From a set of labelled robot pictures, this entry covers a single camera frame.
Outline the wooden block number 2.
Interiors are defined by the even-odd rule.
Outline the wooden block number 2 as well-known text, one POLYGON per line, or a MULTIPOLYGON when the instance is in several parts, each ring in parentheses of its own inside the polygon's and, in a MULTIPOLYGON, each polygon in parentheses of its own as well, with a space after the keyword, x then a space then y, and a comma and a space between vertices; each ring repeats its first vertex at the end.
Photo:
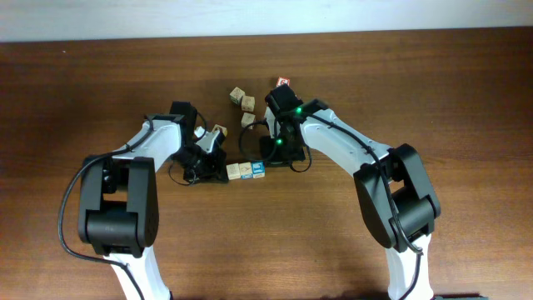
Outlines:
POLYGON ((253 178, 252 164, 250 162, 239 163, 238 167, 241 179, 253 178))

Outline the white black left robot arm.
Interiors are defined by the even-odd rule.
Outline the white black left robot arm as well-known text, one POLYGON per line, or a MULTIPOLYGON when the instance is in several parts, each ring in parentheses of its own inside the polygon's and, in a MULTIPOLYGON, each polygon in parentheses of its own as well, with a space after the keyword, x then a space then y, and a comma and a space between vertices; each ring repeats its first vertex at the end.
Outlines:
POLYGON ((227 183, 226 136, 196 128, 199 113, 174 102, 167 114, 150 114, 125 145, 83 164, 78 235, 112 266, 129 299, 170 299, 154 242, 159 227, 156 173, 166 162, 182 166, 187 185, 227 183))

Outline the wooden block ring picture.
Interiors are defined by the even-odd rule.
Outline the wooden block ring picture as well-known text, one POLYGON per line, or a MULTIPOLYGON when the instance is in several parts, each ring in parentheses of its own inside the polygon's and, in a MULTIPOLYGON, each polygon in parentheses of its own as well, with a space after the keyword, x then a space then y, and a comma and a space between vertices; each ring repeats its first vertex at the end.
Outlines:
POLYGON ((241 177, 240 166, 238 163, 227 164, 226 169, 229 180, 235 180, 241 177))

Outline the wooden block blue letter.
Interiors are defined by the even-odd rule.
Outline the wooden block blue letter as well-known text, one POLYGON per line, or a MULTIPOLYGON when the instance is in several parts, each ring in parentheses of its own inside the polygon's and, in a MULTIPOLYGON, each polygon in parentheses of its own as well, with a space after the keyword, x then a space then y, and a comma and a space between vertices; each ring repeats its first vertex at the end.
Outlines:
POLYGON ((265 166, 264 166, 264 163, 259 161, 259 162, 252 162, 251 163, 251 166, 252 166, 252 177, 253 178, 264 178, 265 177, 265 166))

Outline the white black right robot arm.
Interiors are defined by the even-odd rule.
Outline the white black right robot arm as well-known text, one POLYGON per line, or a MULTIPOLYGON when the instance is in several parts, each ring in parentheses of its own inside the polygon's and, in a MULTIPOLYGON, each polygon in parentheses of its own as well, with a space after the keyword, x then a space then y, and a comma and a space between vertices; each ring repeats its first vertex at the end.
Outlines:
POLYGON ((289 165, 315 149, 349 173, 363 222, 386 252, 389 298, 434 298, 427 253, 441 205, 417 150, 366 137, 325 102, 303 102, 286 84, 265 102, 270 140, 262 145, 264 160, 289 165))

